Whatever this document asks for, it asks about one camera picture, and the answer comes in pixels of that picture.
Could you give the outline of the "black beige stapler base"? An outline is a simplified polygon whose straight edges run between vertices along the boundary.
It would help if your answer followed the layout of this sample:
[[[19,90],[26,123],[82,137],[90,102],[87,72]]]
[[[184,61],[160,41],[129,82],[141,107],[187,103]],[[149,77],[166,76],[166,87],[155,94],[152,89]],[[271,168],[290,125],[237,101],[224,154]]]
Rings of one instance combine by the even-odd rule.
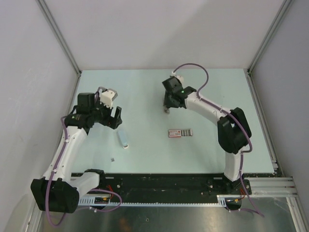
[[[163,109],[164,109],[164,112],[166,114],[170,113],[170,111],[169,111],[169,96],[168,95],[164,96]]]

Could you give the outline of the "light blue stapler cover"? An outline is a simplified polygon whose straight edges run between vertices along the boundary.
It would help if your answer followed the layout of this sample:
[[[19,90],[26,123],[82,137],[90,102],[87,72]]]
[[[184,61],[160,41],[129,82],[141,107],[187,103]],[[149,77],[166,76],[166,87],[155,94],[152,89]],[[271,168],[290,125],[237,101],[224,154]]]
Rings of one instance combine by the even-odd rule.
[[[121,143],[123,149],[127,149],[129,147],[129,143],[128,143],[128,140],[127,140],[127,137],[126,137],[124,131],[118,130],[117,135],[118,135],[119,142]]]

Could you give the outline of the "red white staple box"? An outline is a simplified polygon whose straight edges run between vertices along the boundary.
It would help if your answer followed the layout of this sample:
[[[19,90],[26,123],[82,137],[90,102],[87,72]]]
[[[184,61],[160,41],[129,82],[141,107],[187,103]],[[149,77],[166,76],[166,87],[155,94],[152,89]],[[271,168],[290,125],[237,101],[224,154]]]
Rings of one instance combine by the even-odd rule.
[[[168,138],[182,138],[193,136],[192,129],[168,130]]]

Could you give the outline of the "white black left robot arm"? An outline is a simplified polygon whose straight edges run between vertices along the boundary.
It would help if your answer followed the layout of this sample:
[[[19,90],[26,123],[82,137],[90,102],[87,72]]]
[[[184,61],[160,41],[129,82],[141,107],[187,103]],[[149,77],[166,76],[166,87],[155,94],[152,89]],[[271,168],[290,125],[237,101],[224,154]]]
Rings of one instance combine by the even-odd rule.
[[[90,129],[101,124],[116,129],[122,124],[121,107],[112,114],[117,92],[100,88],[95,93],[80,93],[72,111],[61,118],[63,134],[54,158],[39,179],[33,179],[30,189],[40,210],[73,213],[81,197],[90,191],[102,193],[107,182],[99,169],[87,169],[72,180],[72,166]]]

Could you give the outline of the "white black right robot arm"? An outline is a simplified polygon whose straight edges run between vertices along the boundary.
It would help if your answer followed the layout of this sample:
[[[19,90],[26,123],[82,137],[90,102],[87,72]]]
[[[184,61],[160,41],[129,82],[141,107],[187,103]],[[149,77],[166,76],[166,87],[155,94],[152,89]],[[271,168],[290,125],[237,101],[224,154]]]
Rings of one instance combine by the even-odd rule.
[[[253,150],[252,132],[244,111],[240,108],[225,109],[204,98],[200,90],[183,87],[181,76],[170,76],[162,82],[165,88],[165,111],[170,108],[184,108],[194,111],[211,121],[217,127],[218,143],[225,151],[223,189],[234,194],[240,188],[243,154]]]

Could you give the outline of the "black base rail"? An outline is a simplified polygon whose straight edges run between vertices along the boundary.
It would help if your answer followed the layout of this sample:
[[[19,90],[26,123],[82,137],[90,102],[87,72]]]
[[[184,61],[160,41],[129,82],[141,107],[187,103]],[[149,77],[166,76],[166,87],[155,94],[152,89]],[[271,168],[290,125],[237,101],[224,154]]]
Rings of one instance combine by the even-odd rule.
[[[218,195],[251,194],[249,180],[244,179],[229,191],[223,174],[106,174],[93,193],[99,190],[115,192],[117,203],[194,204],[214,203]]]

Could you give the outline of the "aluminium frame rail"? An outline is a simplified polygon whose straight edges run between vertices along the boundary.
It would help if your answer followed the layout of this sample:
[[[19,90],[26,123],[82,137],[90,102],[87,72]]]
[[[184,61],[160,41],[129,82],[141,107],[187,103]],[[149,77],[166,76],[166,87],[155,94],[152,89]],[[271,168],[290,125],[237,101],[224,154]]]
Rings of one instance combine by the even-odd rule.
[[[249,177],[252,197],[297,197],[292,177]]]

